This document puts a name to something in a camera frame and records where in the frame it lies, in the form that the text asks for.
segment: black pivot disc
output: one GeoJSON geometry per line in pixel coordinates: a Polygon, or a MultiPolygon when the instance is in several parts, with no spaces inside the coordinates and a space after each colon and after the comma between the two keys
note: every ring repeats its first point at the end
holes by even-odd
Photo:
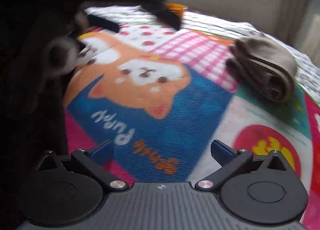
{"type": "Polygon", "coordinates": [[[282,224],[299,220],[308,194],[298,177],[286,171],[266,169],[228,180],[221,189],[225,207],[244,220],[258,224],[282,224]]]}
{"type": "Polygon", "coordinates": [[[58,169],[36,173],[19,190],[20,211],[31,222],[58,226],[77,222],[92,213],[103,197],[92,178],[58,169]]]}

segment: textured gray surface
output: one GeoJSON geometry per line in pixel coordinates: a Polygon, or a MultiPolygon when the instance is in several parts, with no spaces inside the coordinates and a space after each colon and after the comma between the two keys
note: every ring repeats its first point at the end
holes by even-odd
{"type": "MultiPolygon", "coordinates": [[[[25,223],[18,230],[49,230],[25,223]]],[[[123,193],[113,193],[86,221],[63,230],[249,230],[270,229],[246,224],[223,210],[215,196],[184,183],[135,183],[123,193]]],[[[274,230],[305,229],[299,223],[274,230]]]]}
{"type": "MultiPolygon", "coordinates": [[[[111,6],[106,8],[89,8],[88,13],[107,18],[119,24],[157,24],[156,17],[145,12],[141,7],[111,6]]],[[[182,21],[182,28],[190,28],[205,32],[239,38],[250,33],[258,32],[251,24],[231,22],[220,18],[210,17],[198,13],[186,12],[182,21]]],[[[320,103],[320,69],[313,65],[307,55],[300,53],[276,40],[286,47],[298,63],[296,80],[306,91],[320,103]]]]}

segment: colorful play mat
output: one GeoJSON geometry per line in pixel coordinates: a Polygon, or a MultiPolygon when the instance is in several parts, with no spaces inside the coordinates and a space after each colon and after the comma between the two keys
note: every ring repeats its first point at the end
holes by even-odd
{"type": "Polygon", "coordinates": [[[126,25],[80,38],[87,47],[64,99],[70,152],[113,140],[104,167],[127,183],[194,184],[220,167],[214,139],[281,150],[309,194],[302,223],[318,229],[320,108],[298,84],[288,104],[270,103],[226,71],[232,39],[188,29],[126,25]]]}

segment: cartoon puppy print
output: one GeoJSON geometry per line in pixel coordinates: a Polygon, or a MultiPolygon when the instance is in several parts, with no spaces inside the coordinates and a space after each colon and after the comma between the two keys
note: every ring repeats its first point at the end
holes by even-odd
{"type": "Polygon", "coordinates": [[[64,106],[103,75],[90,90],[89,98],[107,98],[124,107],[144,109],[156,119],[165,118],[174,96],[190,82],[187,68],[178,62],[155,59],[104,32],[85,35],[82,41],[96,50],[80,63],[82,68],[70,81],[64,106]],[[92,64],[83,65],[89,58],[92,64]]]}

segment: gray curtain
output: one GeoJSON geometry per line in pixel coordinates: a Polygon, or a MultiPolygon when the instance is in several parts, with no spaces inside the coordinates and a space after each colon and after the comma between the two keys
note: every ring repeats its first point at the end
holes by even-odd
{"type": "Polygon", "coordinates": [[[275,36],[292,45],[304,18],[309,0],[282,0],[275,36]]]}

